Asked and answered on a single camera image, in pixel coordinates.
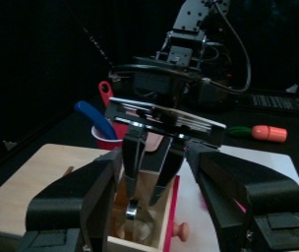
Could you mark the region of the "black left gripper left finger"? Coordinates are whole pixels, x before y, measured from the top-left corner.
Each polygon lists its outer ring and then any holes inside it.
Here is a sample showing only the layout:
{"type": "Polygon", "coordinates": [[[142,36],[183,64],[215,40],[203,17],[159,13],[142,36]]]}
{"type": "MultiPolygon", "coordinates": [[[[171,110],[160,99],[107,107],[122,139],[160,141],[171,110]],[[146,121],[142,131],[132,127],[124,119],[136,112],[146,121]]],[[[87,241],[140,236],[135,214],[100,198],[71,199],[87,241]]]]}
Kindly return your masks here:
{"type": "Polygon", "coordinates": [[[19,252],[108,252],[120,169],[116,148],[37,193],[28,206],[19,252]]]}

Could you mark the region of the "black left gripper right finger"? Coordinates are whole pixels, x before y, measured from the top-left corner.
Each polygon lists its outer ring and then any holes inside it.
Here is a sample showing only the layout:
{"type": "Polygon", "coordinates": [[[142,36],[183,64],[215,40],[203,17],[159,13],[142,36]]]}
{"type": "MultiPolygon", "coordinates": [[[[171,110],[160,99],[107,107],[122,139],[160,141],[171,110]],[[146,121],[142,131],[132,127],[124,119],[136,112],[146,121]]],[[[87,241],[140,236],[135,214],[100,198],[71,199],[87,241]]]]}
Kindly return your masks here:
{"type": "Polygon", "coordinates": [[[299,252],[299,185],[271,168],[201,143],[187,163],[221,252],[299,252]]]}

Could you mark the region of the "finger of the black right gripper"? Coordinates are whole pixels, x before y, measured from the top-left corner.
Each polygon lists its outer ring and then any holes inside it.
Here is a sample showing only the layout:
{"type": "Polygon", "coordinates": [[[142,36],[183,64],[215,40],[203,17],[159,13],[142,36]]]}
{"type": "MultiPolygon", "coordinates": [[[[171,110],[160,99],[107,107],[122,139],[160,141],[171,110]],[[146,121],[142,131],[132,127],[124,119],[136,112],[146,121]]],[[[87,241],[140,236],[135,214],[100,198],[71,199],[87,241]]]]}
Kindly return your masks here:
{"type": "Polygon", "coordinates": [[[171,142],[170,149],[166,155],[160,175],[154,187],[150,205],[154,206],[166,191],[166,188],[176,176],[186,157],[186,141],[182,138],[175,138],[171,142]]]}
{"type": "Polygon", "coordinates": [[[128,198],[127,209],[134,211],[139,200],[135,198],[138,173],[146,152],[147,131],[140,123],[128,125],[127,133],[123,137],[122,155],[124,166],[126,194],[128,198]]]}

